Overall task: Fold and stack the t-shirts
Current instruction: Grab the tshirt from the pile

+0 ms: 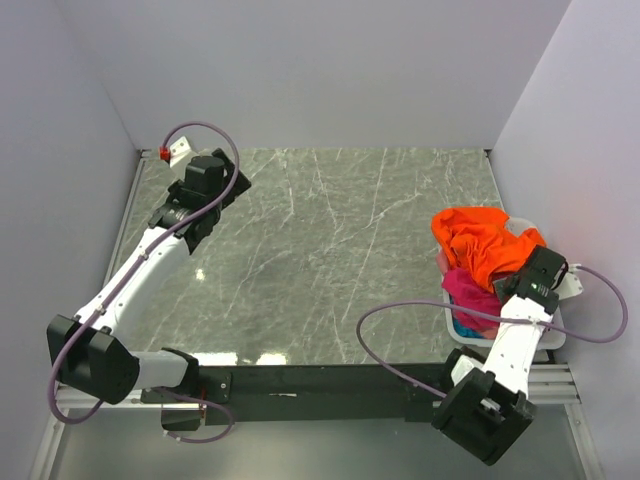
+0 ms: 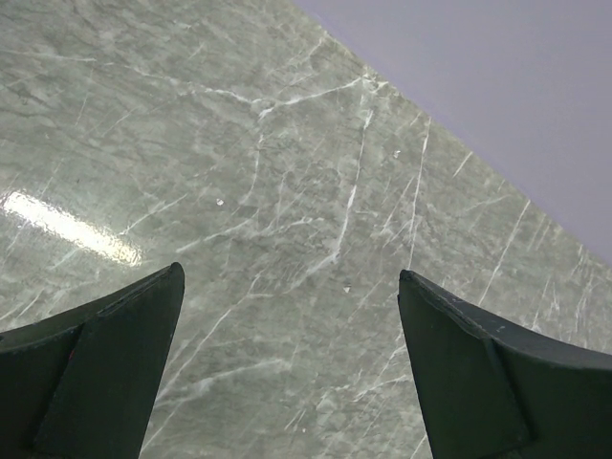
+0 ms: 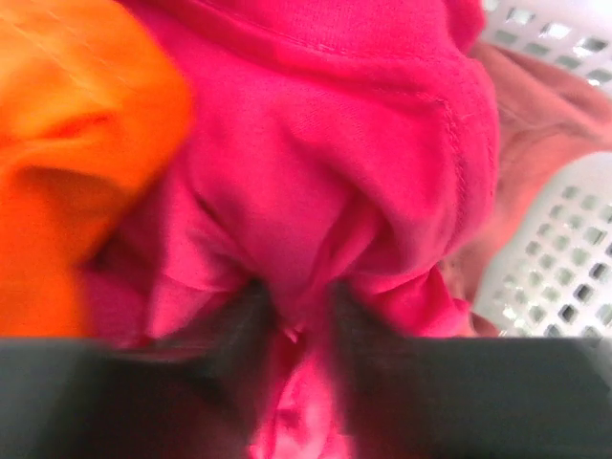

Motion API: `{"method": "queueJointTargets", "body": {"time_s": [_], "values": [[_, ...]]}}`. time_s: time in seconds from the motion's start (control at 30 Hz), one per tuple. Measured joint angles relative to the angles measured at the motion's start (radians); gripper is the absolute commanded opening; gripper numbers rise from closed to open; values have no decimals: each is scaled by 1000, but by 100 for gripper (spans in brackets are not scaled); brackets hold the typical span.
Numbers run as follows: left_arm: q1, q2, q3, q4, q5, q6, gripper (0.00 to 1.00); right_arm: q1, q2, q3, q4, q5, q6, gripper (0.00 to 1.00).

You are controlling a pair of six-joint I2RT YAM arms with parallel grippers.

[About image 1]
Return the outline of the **orange t shirt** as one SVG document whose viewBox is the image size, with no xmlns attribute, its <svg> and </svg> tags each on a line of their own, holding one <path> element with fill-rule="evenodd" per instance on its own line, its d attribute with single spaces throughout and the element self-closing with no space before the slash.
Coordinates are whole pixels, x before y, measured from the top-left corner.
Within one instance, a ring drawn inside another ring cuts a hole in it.
<svg viewBox="0 0 640 480">
<path fill-rule="evenodd" d="M 449 266 L 467 271 L 478 286 L 492 292 L 497 277 L 516 272 L 535 247 L 546 245 L 535 227 L 520 234 L 509 231 L 509 220 L 496 207 L 453 207 L 432 218 L 431 231 Z"/>
</svg>

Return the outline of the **magenta t shirt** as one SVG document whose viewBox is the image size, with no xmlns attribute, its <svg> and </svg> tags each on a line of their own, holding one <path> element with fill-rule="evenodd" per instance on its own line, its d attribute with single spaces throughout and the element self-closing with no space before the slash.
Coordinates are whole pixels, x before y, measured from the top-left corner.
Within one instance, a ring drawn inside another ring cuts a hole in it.
<svg viewBox="0 0 640 480">
<path fill-rule="evenodd" d="M 468 308 L 483 314 L 498 317 L 501 312 L 501 302 L 495 293 L 477 285 L 469 272 L 456 268 L 449 270 L 443 277 L 442 288 L 450 295 L 455 305 Z M 495 330 L 499 322 L 456 310 L 454 312 L 458 323 L 464 328 L 474 330 L 478 334 Z"/>
</svg>

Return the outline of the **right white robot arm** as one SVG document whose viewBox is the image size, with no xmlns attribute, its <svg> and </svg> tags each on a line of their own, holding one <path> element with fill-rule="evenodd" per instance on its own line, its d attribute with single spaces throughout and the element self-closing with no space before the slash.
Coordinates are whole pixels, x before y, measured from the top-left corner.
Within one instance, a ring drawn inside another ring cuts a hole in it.
<svg viewBox="0 0 640 480">
<path fill-rule="evenodd" d="M 446 397 L 432 426 L 486 465 L 495 464 L 536 415 L 528 399 L 529 375 L 538 344 L 553 325 L 559 305 L 553 286 L 565 266 L 562 255 L 535 247 L 503 283 L 500 316 L 506 321 L 486 359 L 456 349 L 439 374 Z"/>
</svg>

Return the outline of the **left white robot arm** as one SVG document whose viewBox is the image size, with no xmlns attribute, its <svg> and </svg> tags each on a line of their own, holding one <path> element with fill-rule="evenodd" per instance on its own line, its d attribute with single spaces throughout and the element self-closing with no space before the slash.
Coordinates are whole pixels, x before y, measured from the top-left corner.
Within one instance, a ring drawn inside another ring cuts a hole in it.
<svg viewBox="0 0 640 480">
<path fill-rule="evenodd" d="M 170 348 L 137 353 L 124 344 L 154 292 L 251 186 L 221 149 L 189 156 L 180 171 L 134 252 L 106 286 L 74 316 L 58 315 L 49 323 L 55 382 L 111 405 L 138 389 L 164 387 L 179 402 L 199 392 L 193 356 Z"/>
</svg>

